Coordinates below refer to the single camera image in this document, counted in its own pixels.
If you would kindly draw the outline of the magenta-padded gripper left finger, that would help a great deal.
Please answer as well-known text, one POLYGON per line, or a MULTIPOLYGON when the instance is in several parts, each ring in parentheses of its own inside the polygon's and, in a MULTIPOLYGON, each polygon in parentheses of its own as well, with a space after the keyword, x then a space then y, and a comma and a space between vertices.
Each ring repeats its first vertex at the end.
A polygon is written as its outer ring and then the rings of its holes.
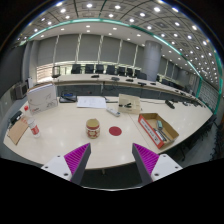
POLYGON ((42 169, 79 185, 91 154, 91 144, 82 145, 66 155, 58 155, 42 166, 42 169))

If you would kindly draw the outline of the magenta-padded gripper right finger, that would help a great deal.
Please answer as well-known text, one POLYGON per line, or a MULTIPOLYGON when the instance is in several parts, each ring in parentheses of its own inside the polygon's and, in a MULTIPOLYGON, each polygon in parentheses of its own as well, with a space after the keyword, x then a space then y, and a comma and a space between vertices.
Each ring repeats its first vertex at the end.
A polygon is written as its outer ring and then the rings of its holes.
POLYGON ((182 167, 167 154, 158 155, 136 143, 132 145, 132 154, 144 185, 182 169, 182 167))

